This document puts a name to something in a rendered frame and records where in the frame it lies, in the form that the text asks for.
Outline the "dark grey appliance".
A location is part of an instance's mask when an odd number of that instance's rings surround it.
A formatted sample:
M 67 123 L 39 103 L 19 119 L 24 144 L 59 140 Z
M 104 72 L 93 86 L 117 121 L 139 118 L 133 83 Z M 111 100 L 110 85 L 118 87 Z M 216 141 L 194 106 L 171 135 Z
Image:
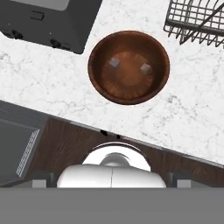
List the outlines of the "dark grey appliance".
M 48 115 L 0 100 L 0 186 L 22 180 Z

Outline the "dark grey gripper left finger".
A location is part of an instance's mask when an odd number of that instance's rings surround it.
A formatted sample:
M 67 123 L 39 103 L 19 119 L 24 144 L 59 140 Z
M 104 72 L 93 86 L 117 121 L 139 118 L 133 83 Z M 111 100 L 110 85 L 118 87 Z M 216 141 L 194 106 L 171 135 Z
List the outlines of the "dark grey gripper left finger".
M 18 185 L 23 188 L 55 187 L 54 173 L 51 171 L 35 171 L 25 182 Z

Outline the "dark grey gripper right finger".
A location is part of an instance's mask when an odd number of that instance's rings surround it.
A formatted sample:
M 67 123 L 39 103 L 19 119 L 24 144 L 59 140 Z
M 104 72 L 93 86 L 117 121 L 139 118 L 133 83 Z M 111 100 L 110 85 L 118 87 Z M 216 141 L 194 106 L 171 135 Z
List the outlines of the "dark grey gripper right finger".
M 208 185 L 199 182 L 196 178 L 186 172 L 173 171 L 167 174 L 168 186 L 175 188 L 204 188 Z

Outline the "clear ice cube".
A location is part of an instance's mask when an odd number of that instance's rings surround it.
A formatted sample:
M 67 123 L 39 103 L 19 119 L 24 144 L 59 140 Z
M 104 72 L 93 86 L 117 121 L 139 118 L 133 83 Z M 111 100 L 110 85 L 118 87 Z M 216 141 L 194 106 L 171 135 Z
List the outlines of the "clear ice cube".
M 119 67 L 119 64 L 120 64 L 120 60 L 118 58 L 111 58 L 110 61 L 109 61 L 109 65 L 113 68 L 117 68 Z
M 152 68 L 149 64 L 147 63 L 143 63 L 142 66 L 140 67 L 140 70 L 144 73 L 144 74 L 148 74 L 152 72 Z

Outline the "brown wooden bowl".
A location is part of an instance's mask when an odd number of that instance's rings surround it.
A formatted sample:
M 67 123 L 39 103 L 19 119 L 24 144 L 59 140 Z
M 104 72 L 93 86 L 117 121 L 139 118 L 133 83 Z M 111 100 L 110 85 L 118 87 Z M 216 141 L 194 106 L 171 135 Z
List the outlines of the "brown wooden bowl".
M 109 65 L 111 58 L 119 67 Z M 143 63 L 151 73 L 143 73 Z M 87 71 L 96 91 L 111 102 L 135 105 L 156 96 L 168 81 L 170 60 L 164 47 L 140 31 L 118 31 L 103 38 L 92 50 Z

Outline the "dark wood cupboard front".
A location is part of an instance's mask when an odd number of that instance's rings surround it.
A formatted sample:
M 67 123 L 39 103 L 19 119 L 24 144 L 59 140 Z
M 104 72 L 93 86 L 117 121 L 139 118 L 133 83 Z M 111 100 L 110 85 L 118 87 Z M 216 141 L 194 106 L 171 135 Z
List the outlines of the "dark wood cupboard front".
M 121 136 L 121 139 L 104 136 L 99 130 L 54 118 L 46 122 L 27 176 L 44 171 L 53 172 L 57 179 L 69 165 L 82 163 L 94 147 L 108 142 L 122 142 L 137 147 L 146 156 L 151 169 L 161 175 L 166 184 L 169 172 L 186 172 L 208 186 L 224 187 L 224 166 L 208 164 L 199 158 L 125 136 Z

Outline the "white round thing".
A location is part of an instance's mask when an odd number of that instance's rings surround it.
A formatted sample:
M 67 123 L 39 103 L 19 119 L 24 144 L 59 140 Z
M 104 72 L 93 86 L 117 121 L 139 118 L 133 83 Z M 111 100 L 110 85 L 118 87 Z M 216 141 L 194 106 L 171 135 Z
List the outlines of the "white round thing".
M 166 184 L 137 147 L 108 142 L 94 147 L 81 164 L 68 166 L 59 175 L 57 187 L 166 188 Z

